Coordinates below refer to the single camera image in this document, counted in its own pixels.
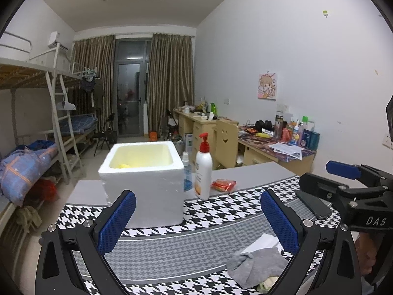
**white lotion bottle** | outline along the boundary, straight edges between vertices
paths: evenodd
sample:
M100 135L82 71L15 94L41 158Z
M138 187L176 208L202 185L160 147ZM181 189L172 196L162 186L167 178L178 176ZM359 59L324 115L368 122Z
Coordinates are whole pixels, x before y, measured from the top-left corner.
M199 152L195 159L195 194L201 200L208 200L210 197L211 172L213 170L213 159L210 155L210 147L208 143L208 133L199 136L203 138L200 144Z

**blue gripper pad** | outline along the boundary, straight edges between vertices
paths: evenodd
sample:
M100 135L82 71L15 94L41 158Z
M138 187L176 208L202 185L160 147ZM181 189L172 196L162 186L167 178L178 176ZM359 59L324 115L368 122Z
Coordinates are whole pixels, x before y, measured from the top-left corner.
M101 255L113 251L135 207L135 194L129 192L99 232L97 250Z
M362 175L362 173L356 166L336 161L327 162L326 171L329 174L338 175L341 177L349 178L351 180L356 180Z
M264 191L261 194L262 212L269 221L270 226L274 230L274 233L276 234L284 250L291 254L296 254L299 250L297 231L285 216L276 201L272 198L269 191L270 190Z

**curtain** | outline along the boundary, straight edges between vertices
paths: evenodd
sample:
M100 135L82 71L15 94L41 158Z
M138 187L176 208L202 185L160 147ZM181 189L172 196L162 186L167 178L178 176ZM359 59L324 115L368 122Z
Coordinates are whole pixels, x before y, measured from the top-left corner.
M105 120L112 112L113 62L115 56L115 36L99 36L76 41L72 51L72 61L90 69L97 68L99 80L96 80L94 92L100 94L95 99L95 109L101 109L99 125L103 127ZM80 87L74 88L72 94L75 114L92 113L91 94Z
M193 52L190 36L154 34L147 84L149 130L158 131L166 109L194 103Z

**smartphone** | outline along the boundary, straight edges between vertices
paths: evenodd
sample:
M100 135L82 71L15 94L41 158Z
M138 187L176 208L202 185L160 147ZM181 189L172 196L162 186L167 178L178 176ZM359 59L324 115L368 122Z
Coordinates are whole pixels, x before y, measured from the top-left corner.
M296 196L309 208L317 219L323 220L332 214L332 210L319 197L300 190L296 191Z

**air conditioner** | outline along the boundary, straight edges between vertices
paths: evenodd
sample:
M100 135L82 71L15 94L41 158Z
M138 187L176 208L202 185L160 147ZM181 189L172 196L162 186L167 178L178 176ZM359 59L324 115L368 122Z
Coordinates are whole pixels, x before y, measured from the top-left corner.
M60 33L57 31L52 32L49 37L48 47L53 48L56 47L57 44L60 43L60 49L67 52L68 48L61 42Z

